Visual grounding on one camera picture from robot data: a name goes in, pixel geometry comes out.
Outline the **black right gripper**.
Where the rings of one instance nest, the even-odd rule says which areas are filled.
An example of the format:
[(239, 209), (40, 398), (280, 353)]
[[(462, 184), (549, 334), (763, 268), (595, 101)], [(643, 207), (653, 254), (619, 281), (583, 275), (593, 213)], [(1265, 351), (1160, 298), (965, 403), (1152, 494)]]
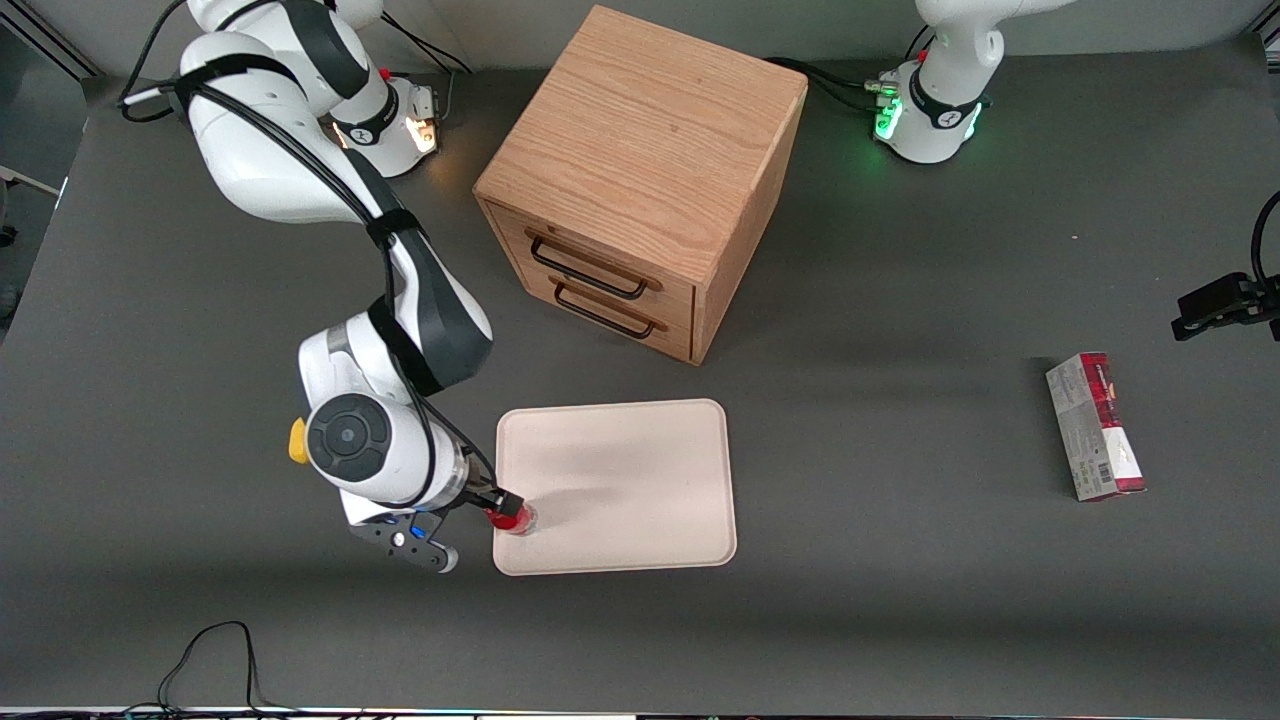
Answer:
[(483, 468), (470, 468), (462, 491), (452, 502), (452, 509), (461, 509), (465, 505), (481, 509), (492, 525), (512, 525), (511, 509), (521, 509), (524, 498), (493, 486)]

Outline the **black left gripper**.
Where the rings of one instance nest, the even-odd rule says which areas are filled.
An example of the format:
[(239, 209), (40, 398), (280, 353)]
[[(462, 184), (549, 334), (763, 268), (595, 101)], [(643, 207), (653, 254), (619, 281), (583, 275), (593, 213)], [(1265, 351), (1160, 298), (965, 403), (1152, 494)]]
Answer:
[(1257, 281), (1234, 272), (1178, 300), (1171, 322), (1174, 340), (1188, 341), (1206, 331), (1230, 325), (1266, 324), (1279, 342), (1279, 277)]

